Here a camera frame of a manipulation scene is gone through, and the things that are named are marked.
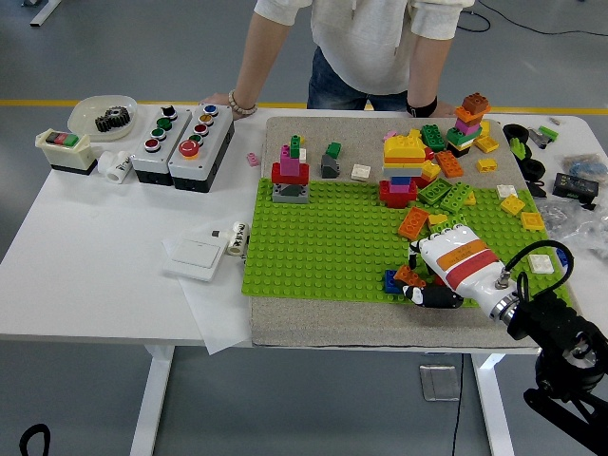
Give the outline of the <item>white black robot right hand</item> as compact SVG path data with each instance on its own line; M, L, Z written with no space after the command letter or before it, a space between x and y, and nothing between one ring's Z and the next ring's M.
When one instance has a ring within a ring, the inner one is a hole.
M431 309L457 309L474 300L484 315L498 321L516 305L515 282L504 264L473 230L463 224L412 242L409 263L420 257L442 283L402 287L406 299Z

